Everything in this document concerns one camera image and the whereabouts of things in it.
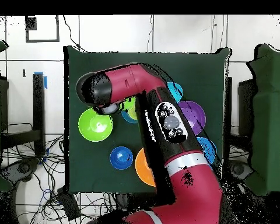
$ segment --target floor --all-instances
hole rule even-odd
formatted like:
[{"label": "floor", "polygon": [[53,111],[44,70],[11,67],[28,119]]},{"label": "floor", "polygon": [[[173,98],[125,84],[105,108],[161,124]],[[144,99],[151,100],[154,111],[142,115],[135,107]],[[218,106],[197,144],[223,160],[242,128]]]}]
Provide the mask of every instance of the floor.
[{"label": "floor", "polygon": [[[0,40],[6,41],[9,45],[6,51],[0,53],[0,72],[9,80],[8,121],[10,124],[33,122],[32,75],[35,72],[43,72],[47,77],[47,88],[44,89],[47,148],[52,144],[50,141],[64,133],[62,46],[74,46],[75,42],[86,51],[153,50],[168,53],[214,53],[220,47],[231,48],[229,76],[233,78],[232,132],[235,134],[236,126],[239,124],[237,84],[252,77],[245,63],[253,60],[254,48],[260,43],[270,43],[280,50],[280,15],[155,15],[153,37],[151,15],[65,16],[65,18],[59,16],[58,18],[59,42],[27,43],[25,17],[0,16]],[[29,31],[29,39],[56,39],[56,32],[55,16],[37,16],[37,30]],[[27,124],[11,125],[9,132],[24,131],[29,128],[31,127]],[[19,151],[27,156],[32,154],[29,145],[19,146]],[[4,154],[6,157],[3,166],[18,159],[15,149],[5,150]],[[49,155],[55,157],[47,159],[48,166],[60,162],[53,173],[56,188],[59,188],[64,185],[64,173],[62,173],[64,165],[58,160],[62,159],[60,156],[63,155],[59,142],[50,148]],[[51,188],[51,182],[44,166],[39,165],[36,176],[45,191]],[[45,204],[48,196],[42,192],[36,176],[33,176],[28,183],[21,183],[18,188],[16,209],[18,215],[23,214],[19,216],[21,224],[31,222],[34,213],[28,212],[37,212]],[[109,208],[105,204],[102,205],[106,203],[102,199],[103,194],[79,193],[76,197],[84,215],[101,215]],[[53,211],[48,214],[52,214],[51,219],[57,217]],[[62,223],[59,220],[48,220],[44,223],[35,220],[34,224],[85,224],[89,218],[81,217],[77,222],[73,220],[70,223],[66,218],[61,221]]]}]

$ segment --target purple plate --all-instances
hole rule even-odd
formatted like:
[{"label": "purple plate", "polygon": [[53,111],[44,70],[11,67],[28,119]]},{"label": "purple plate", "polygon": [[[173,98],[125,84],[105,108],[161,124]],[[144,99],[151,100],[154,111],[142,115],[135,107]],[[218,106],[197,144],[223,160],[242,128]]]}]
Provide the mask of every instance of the purple plate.
[{"label": "purple plate", "polygon": [[179,102],[178,106],[191,125],[193,133],[195,134],[195,136],[197,136],[202,130],[199,123],[201,124],[202,128],[204,128],[207,121],[204,110],[197,103],[193,101],[191,102],[189,100],[185,102]]}]

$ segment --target table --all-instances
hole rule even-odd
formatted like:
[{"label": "table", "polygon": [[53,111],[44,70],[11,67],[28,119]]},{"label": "table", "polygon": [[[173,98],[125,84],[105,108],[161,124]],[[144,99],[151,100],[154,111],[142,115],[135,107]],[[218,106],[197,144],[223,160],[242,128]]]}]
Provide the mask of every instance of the table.
[{"label": "table", "polygon": [[[127,123],[121,113],[112,114],[113,131],[101,142],[89,142],[78,130],[78,120],[87,110],[79,101],[75,85],[90,71],[100,71],[130,62],[156,64],[183,87],[182,100],[197,102],[205,111],[205,131],[214,142],[222,158],[223,91],[225,62],[228,48],[217,54],[187,53],[118,53],[79,52],[71,46],[64,49],[65,70],[68,69],[69,95],[69,191],[72,193],[149,193],[155,187],[143,183],[135,170],[135,158],[142,148],[138,125]],[[117,146],[128,147],[134,155],[127,170],[116,170],[109,161],[111,151]]]}]

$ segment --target small blue bowl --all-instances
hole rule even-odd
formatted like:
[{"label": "small blue bowl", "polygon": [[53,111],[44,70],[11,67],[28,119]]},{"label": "small blue bowl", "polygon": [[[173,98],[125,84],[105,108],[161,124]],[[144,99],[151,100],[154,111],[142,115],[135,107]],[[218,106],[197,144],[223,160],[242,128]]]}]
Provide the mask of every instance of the small blue bowl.
[{"label": "small blue bowl", "polygon": [[197,141],[200,143],[204,156],[207,159],[208,163],[210,165],[213,164],[215,161],[216,153],[217,153],[216,145],[212,142],[213,146],[216,149],[216,150],[214,150],[211,142],[208,141],[207,138],[198,137]]},{"label": "small blue bowl", "polygon": [[173,82],[167,82],[167,87],[172,94],[175,101],[178,103],[180,102],[182,96],[183,96],[183,88],[178,83]]},{"label": "small blue bowl", "polygon": [[133,163],[133,154],[126,147],[116,147],[110,154],[110,163],[118,170],[127,169]]},{"label": "small blue bowl", "polygon": [[121,112],[122,117],[124,118],[125,121],[131,123],[131,124],[137,124],[137,120],[133,120],[126,111]]}]

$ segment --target orange plate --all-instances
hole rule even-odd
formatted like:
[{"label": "orange plate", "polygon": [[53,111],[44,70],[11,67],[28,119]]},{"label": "orange plate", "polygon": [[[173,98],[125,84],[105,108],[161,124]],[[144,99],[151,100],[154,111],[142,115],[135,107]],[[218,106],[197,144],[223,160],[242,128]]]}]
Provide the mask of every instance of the orange plate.
[{"label": "orange plate", "polygon": [[144,155],[144,149],[142,148],[136,157],[136,172],[139,178],[147,185],[156,186],[152,177],[151,169],[148,167],[146,158]]}]

